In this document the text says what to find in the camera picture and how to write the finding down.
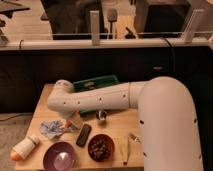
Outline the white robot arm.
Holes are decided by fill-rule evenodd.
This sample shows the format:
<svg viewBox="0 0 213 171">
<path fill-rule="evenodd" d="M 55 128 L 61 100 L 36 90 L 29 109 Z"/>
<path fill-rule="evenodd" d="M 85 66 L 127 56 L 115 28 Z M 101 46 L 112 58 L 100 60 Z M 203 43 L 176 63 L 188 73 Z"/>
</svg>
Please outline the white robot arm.
<svg viewBox="0 0 213 171">
<path fill-rule="evenodd" d="M 75 93 L 55 83 L 47 106 L 66 119 L 77 110 L 138 110 L 144 171 L 204 171 L 198 119 L 187 87 L 172 77 Z"/>
</svg>

